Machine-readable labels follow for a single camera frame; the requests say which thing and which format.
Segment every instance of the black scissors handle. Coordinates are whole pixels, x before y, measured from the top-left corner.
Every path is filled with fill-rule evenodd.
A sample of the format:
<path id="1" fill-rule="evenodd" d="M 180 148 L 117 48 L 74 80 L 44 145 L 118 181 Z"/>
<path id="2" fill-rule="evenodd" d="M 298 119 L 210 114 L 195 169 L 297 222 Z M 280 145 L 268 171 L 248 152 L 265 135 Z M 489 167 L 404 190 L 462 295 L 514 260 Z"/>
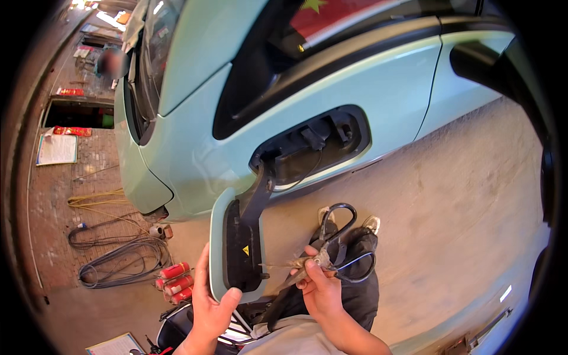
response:
<path id="1" fill-rule="evenodd" d="M 340 229 L 339 231 L 335 232 L 331 237 L 325 239 L 325 225 L 326 222 L 331 214 L 331 212 L 333 210 L 336 210 L 338 208 L 346 208 L 348 209 L 351 214 L 351 220 L 343 226 L 342 229 Z M 355 223 L 355 221 L 357 220 L 357 211 L 355 210 L 355 208 L 353 206 L 351 206 L 349 203 L 336 203 L 333 206 L 329 207 L 329 211 L 327 211 L 321 221 L 321 231 L 320 231 L 320 236 L 319 236 L 319 240 L 321 242 L 324 242 L 322 248 L 327 249 L 327 246 L 329 244 L 331 244 L 332 242 L 336 241 L 338 243 L 341 243 L 341 240 L 339 240 L 339 238 L 349 229 L 351 228 L 351 226 L 353 226 L 353 224 Z M 363 274 L 363 276 L 359 277 L 359 278 L 351 278 L 346 276 L 345 274 L 343 274 L 341 272 L 341 270 L 343 268 L 346 268 L 347 266 L 353 264 L 354 262 L 359 261 L 360 259 L 366 257 L 366 256 L 370 256 L 371 257 L 371 266 L 369 267 L 369 269 L 365 272 L 365 274 Z M 344 261 L 342 263 L 340 263 L 339 265 L 332 265 L 329 270 L 331 271 L 337 271 L 335 277 L 337 277 L 340 280 L 343 280 L 345 282 L 349 282 L 349 283 L 358 283 L 358 282 L 362 282 L 364 280 L 366 280 L 369 275 L 371 275 L 371 273 L 373 272 L 373 270 L 375 269 L 375 263 L 377 261 L 377 257 L 375 256 L 375 253 L 373 252 L 362 252 L 360 253 L 357 257 L 351 259 L 351 260 L 347 260 Z"/>
<path id="2" fill-rule="evenodd" d="M 369 266 L 368 270 L 359 278 L 351 278 L 351 277 L 348 277 L 341 272 L 342 269 L 346 268 L 347 266 L 349 266 L 349 265 L 353 264 L 354 262 L 357 262 L 360 259 L 363 259 L 364 257 L 367 257 L 367 256 L 371 257 L 371 265 Z M 329 269 L 331 271 L 337 271 L 337 273 L 335 274 L 335 277 L 337 277 L 340 280 L 343 280 L 343 281 L 349 282 L 349 283 L 359 283 L 359 282 L 365 281 L 369 277 L 369 275 L 371 275 L 371 273 L 375 269 L 375 263 L 376 262 L 377 262 L 377 257 L 375 256 L 375 253 L 363 252 L 363 253 L 359 254 L 357 257 L 355 257 L 351 260 L 344 261 L 344 262 L 340 263 L 339 265 L 332 265 Z"/>

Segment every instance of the red banner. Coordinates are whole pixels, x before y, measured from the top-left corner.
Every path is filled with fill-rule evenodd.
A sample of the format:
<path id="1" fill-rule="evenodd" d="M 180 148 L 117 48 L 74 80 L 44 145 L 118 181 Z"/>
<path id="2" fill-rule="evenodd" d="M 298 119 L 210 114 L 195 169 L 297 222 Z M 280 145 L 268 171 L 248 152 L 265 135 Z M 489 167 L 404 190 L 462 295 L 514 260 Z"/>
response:
<path id="1" fill-rule="evenodd" d="M 57 92 L 55 92 L 55 94 L 67 96 L 85 96 L 83 89 L 63 89 L 61 87 L 57 89 Z"/>
<path id="2" fill-rule="evenodd" d="M 407 0 L 306 0 L 290 21 L 309 48 Z"/>

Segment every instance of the paper sign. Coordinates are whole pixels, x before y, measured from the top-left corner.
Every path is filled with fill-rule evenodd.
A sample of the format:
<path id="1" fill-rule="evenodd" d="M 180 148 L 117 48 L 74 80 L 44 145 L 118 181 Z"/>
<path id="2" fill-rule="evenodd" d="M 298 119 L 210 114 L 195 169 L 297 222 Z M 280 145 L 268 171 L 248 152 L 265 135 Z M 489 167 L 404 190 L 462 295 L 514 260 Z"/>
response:
<path id="1" fill-rule="evenodd" d="M 130 333 L 85 348 L 89 355 L 128 355 L 131 349 L 137 349 L 140 353 L 144 353 Z"/>
<path id="2" fill-rule="evenodd" d="M 83 59 L 87 58 L 91 49 L 90 48 L 82 48 L 82 47 L 87 47 L 87 46 L 78 47 L 77 50 L 75 51 L 75 53 L 73 54 L 73 57 L 75 57 L 75 58 L 81 57 Z"/>
<path id="3" fill-rule="evenodd" d="M 36 165 L 77 162 L 77 136 L 42 135 L 37 148 Z"/>

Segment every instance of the red cylinder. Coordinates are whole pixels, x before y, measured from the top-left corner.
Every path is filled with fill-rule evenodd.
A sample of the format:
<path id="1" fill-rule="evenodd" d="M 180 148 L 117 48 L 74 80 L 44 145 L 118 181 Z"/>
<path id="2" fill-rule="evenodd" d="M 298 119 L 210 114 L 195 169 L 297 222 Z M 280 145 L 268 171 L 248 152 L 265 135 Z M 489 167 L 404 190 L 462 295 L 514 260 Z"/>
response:
<path id="1" fill-rule="evenodd" d="M 164 292 L 168 296 L 173 296 L 190 285 L 193 285 L 193 277 L 187 275 L 168 282 L 168 284 L 164 286 Z"/>
<path id="2" fill-rule="evenodd" d="M 174 278 L 176 276 L 183 274 L 186 271 L 189 271 L 189 264 L 184 261 L 160 271 L 160 277 L 165 279 Z"/>
<path id="3" fill-rule="evenodd" d="M 159 278 L 154 282 L 154 287 L 160 291 L 164 290 L 164 280 Z"/>
<path id="4" fill-rule="evenodd" d="M 172 298 L 170 298 L 170 302 L 175 306 L 177 306 L 181 301 L 190 298 L 192 292 L 193 292 L 193 285 L 173 295 Z"/>

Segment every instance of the charging port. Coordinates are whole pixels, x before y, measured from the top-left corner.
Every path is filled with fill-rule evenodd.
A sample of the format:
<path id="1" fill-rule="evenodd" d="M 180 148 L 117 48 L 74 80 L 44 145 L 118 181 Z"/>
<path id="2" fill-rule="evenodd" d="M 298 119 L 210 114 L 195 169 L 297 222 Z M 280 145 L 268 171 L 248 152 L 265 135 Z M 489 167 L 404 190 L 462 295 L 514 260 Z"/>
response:
<path id="1" fill-rule="evenodd" d="M 254 151 L 249 166 L 258 173 L 261 159 L 274 160 L 275 182 L 287 185 L 329 169 L 361 153 L 370 144 L 363 110 L 355 105 L 336 107 L 265 141 Z"/>

